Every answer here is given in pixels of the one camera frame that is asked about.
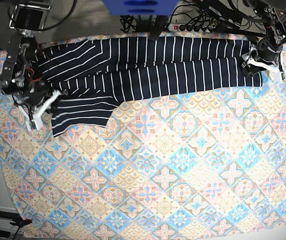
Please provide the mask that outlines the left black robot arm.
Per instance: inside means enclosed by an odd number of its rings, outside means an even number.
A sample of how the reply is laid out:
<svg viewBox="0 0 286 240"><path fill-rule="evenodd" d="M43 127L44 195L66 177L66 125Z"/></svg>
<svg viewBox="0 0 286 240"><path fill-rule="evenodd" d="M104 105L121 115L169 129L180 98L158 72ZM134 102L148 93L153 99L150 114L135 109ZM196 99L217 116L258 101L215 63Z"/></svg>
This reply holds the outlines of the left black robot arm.
<svg viewBox="0 0 286 240"><path fill-rule="evenodd" d="M286 0L245 0L243 3L251 8L258 18L241 12L232 1L228 1L229 8L216 0L199 2L204 10L223 21L223 26L219 26L215 32L244 35L252 41L247 53L241 54L241 67L246 78L264 70L275 73L282 71L280 53L286 44ZM250 23L262 24L264 34L240 30L228 21L229 18L237 16Z"/></svg>

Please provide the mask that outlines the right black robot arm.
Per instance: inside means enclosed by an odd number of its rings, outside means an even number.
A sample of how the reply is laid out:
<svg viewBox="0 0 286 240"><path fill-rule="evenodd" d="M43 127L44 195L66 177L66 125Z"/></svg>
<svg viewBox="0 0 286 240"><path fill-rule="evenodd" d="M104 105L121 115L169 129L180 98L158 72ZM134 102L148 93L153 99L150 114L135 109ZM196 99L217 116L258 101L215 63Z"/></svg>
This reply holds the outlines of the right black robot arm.
<svg viewBox="0 0 286 240"><path fill-rule="evenodd" d="M52 7L50 0L15 0L9 10L9 26L15 30L6 49L7 57L0 75L0 89L10 95L16 106L29 117L56 109L52 104L62 94L53 90L40 73L36 59L48 56L40 49L36 33L50 30L45 27Z"/></svg>

